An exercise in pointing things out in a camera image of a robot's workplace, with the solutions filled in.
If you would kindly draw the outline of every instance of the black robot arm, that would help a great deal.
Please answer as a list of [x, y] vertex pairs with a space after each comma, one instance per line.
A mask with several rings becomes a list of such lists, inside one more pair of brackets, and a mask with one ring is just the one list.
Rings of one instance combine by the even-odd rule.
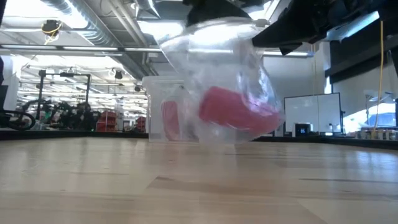
[[[241, 0], [243, 6], [265, 1]], [[313, 44], [326, 37], [328, 30], [378, 11], [397, 0], [291, 0], [277, 21], [253, 38], [255, 47], [277, 47], [285, 55], [303, 42]], [[240, 7], [227, 0], [184, 0], [192, 5], [187, 26], [210, 19], [234, 16], [249, 17]]]

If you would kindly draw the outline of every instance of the ceiling duct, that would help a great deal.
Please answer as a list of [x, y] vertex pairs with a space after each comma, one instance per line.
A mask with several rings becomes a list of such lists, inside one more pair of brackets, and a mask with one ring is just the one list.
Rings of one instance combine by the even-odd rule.
[[[89, 32], [80, 32], [86, 40], [91, 42], [95, 46], [101, 47], [120, 47], [122, 44], [117, 38], [109, 31], [109, 29], [103, 24], [101, 19], [95, 14], [95, 12], [82, 0], [41, 0], [48, 6], [55, 8], [56, 10], [70, 15], [73, 12], [73, 7], [86, 19], [88, 25], [85, 29], [90, 30]], [[113, 59], [119, 61], [124, 65], [124, 68], [133, 75], [134, 78], [141, 80], [143, 77], [150, 75], [143, 65], [134, 61], [130, 56], [123, 54], [121, 57], [113, 57]]]

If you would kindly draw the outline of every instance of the red object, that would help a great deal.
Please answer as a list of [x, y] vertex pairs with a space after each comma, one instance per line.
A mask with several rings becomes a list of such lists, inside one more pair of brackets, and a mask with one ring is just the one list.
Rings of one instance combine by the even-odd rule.
[[180, 139], [180, 123], [178, 121], [177, 103], [175, 101], [166, 101], [160, 107], [166, 138], [169, 141], [178, 141]]
[[138, 129], [141, 133], [145, 133], [146, 132], [146, 118], [145, 117], [137, 118], [135, 128]]
[[111, 111], [105, 111], [101, 114], [97, 122], [97, 132], [114, 132], [116, 126], [116, 113]]
[[213, 86], [203, 97], [199, 118], [222, 126], [249, 131], [255, 135], [275, 130], [279, 125], [279, 113], [271, 105], [252, 103], [245, 105], [242, 94]]

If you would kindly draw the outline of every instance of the red storage rack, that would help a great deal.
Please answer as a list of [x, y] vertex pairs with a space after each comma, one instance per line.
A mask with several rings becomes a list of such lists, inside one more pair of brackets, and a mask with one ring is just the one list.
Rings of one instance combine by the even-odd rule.
[[115, 132], [116, 131], [116, 112], [112, 110], [106, 110], [101, 114], [100, 119], [97, 122], [98, 132]]

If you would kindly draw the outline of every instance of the wooden table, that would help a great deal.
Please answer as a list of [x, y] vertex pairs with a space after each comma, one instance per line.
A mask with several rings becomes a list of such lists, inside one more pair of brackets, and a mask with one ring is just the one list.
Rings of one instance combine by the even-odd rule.
[[398, 153], [301, 143], [3, 141], [0, 223], [396, 224]]

